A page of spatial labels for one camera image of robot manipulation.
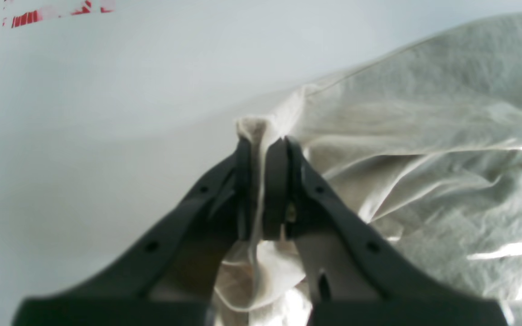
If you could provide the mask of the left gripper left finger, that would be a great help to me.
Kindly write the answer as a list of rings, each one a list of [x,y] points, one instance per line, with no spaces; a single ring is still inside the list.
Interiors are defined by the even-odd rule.
[[[213,326],[220,264],[252,229],[252,145],[201,176],[180,203],[107,268],[25,299],[14,326]]]

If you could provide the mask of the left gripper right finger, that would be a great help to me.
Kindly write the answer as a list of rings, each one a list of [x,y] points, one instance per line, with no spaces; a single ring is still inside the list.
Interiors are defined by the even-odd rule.
[[[501,305],[456,291],[410,264],[353,213],[293,138],[266,153],[263,238],[294,242],[309,326],[508,326]]]

